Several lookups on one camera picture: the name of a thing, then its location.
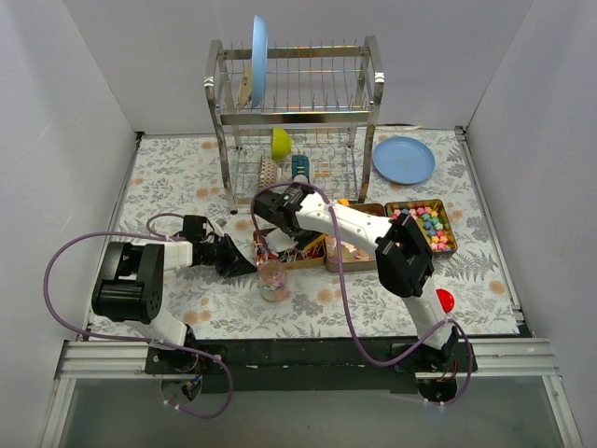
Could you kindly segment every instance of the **yellow bowl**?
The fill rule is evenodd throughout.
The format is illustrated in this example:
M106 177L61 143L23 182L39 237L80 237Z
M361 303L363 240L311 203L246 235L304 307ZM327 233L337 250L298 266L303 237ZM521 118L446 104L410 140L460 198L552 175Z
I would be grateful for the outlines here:
M273 161L283 161L290 154L292 139L282 128L273 128L271 133L271 158Z

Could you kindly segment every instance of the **plate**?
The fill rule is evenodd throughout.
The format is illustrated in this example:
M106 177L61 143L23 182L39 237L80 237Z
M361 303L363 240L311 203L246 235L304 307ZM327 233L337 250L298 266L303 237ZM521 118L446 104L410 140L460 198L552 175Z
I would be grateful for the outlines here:
M258 107L265 98L268 79L268 26L263 19L253 19L253 50L251 51L253 74L251 81L251 108Z
M436 168L431 149L419 140L392 137L375 147L373 164L377 171L397 184L412 185L428 179Z

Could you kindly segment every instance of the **tabletop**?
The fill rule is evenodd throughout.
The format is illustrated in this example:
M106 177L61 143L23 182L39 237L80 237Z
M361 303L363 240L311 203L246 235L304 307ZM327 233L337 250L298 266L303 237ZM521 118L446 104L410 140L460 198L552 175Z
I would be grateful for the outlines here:
M451 314L467 333L518 333L510 291L456 135L453 131L404 132L379 127L375 138L380 142L395 135L428 145L436 158L436 170L423 183L407 187L388 182L373 168L368 202L440 199L459 246L450 259L434 262L437 287L449 290L456 301ZM355 147L362 147L363 140L364 131L359 130ZM326 154L324 147L321 153ZM243 253L251 252L254 227L246 211L236 216L229 213L213 135L142 140L119 229L146 233L146 220L161 212L224 218L224 231ZM180 226L179 219L163 218L156 229L174 233ZM259 294L256 274L223 279L213 267L168 272L164 304L189 324L199 339L350 336L336 273L322 266L290 271L288 276L292 294L285 301L270 303ZM416 334L403 301L380 285L377 272L346 273L344 278L360 336ZM92 313L90 324L94 331L136 334Z

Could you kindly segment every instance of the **jar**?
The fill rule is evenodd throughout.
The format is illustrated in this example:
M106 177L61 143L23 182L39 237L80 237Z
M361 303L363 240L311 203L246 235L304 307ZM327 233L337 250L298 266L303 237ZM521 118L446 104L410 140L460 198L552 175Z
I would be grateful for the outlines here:
M266 301L283 301L290 298L288 274L277 259L267 259L257 267L261 297Z

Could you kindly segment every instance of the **rack shelf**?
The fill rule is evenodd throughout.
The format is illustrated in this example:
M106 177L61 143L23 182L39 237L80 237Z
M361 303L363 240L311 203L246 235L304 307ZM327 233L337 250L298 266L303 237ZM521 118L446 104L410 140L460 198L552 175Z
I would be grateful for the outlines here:
M238 98L232 96L241 86L250 59L251 49L243 45L239 49L233 46L224 49L221 41L214 40L204 80L230 212L236 213L237 203L247 203L246 199L256 192L258 159L269 155L271 127L280 125L295 136L304 135L302 140L293 139L293 153L310 158L315 172L319 173L318 184L323 184L334 196L363 202L384 82L375 36L367 36L363 46L356 42L314 46L310 42L309 46L291 47L286 43L278 47L274 43L268 49L266 98L260 107L253 109L239 104ZM354 148L359 124L367 125L362 149ZM230 180L225 126L231 128L237 149L233 155L234 185ZM312 154L313 137L315 144L326 139L325 147L333 150L331 159L329 155ZM363 151L360 189L356 179L356 150ZM289 177L289 163L281 166L283 176Z

